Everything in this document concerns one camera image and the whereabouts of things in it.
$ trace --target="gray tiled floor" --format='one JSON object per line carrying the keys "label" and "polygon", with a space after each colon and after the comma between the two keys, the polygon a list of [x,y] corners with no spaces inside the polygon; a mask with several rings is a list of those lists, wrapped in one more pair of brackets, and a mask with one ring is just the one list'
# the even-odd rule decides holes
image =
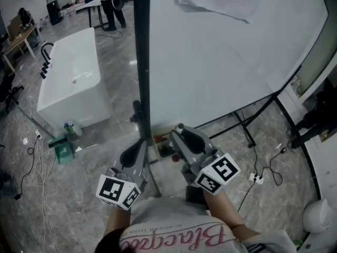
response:
{"label": "gray tiled floor", "polygon": [[[67,165],[56,163],[45,185],[46,210],[58,252],[94,251],[102,237],[109,211],[106,204],[95,198],[98,178],[111,165],[117,151],[138,136],[134,124],[129,122],[133,114],[132,102],[139,98],[137,66],[129,64],[129,61],[136,59],[133,8],[125,8],[123,11],[128,28],[122,31],[122,38],[96,37],[101,75],[109,92],[114,115],[84,129],[84,135],[74,140],[82,148],[76,153],[76,159]],[[93,23],[98,23],[97,12],[93,14]],[[48,25],[42,30],[42,35],[45,40],[54,42],[87,27],[87,12],[83,11],[55,26]],[[95,33],[118,36],[118,33],[105,33],[100,28]],[[38,49],[35,53],[37,58],[34,61],[25,60],[30,59],[27,53],[19,60],[17,69],[23,63],[24,66],[17,70],[14,84],[25,86],[18,98],[20,106],[42,123],[36,113],[36,106],[43,59]],[[261,102],[244,109],[244,114],[250,115],[259,105]],[[29,170],[32,160],[27,154],[27,148],[31,144],[23,145],[23,139],[30,140],[35,127],[16,107],[13,107],[9,115],[2,114],[0,122],[0,143],[6,146],[0,150],[0,168],[9,169],[16,181],[20,181],[22,175]],[[211,135],[233,123],[235,118],[229,116],[204,126],[202,130]],[[284,133],[287,126],[286,119],[276,104],[268,107],[249,126],[257,142],[258,170],[266,166],[269,159],[277,153],[275,147],[279,143],[285,146],[287,137]],[[242,169],[240,175],[226,187],[227,194],[235,206],[239,207],[250,186],[247,177],[254,170],[254,152],[247,147],[241,128],[215,138],[214,142],[224,152],[229,152]],[[163,195],[184,196],[186,183],[180,175],[181,164],[165,160],[152,165]],[[301,150],[289,151],[273,161],[273,164],[275,170],[282,174],[283,184],[277,187],[267,171],[264,185],[253,187],[240,214],[248,226],[258,231],[285,229],[292,239],[302,239],[303,208],[316,198],[308,164]],[[153,194],[153,186],[150,184],[143,198]],[[1,225],[14,252],[43,252],[41,196],[42,187],[34,181],[31,174],[25,179],[24,194],[19,201],[6,198],[0,200]],[[54,252],[49,232],[45,244],[46,252]]]}

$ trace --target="person's forearm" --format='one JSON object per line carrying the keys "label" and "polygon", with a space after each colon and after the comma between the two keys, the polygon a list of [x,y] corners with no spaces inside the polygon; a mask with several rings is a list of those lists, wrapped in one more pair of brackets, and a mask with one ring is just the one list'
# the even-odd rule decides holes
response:
{"label": "person's forearm", "polygon": [[241,216],[225,191],[221,190],[217,195],[212,195],[204,190],[204,196],[212,217],[222,220],[230,229],[243,225]]}
{"label": "person's forearm", "polygon": [[116,229],[125,229],[130,226],[131,210],[125,211],[118,208],[111,208],[109,220],[107,222],[104,236]]}

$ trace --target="black pole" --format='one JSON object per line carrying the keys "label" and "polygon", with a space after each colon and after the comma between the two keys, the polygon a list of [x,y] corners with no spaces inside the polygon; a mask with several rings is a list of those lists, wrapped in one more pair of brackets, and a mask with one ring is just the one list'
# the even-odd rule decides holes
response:
{"label": "black pole", "polygon": [[134,0],[134,21],[138,81],[143,111],[141,123],[143,126],[144,138],[147,141],[147,144],[151,145],[149,79],[150,0]]}

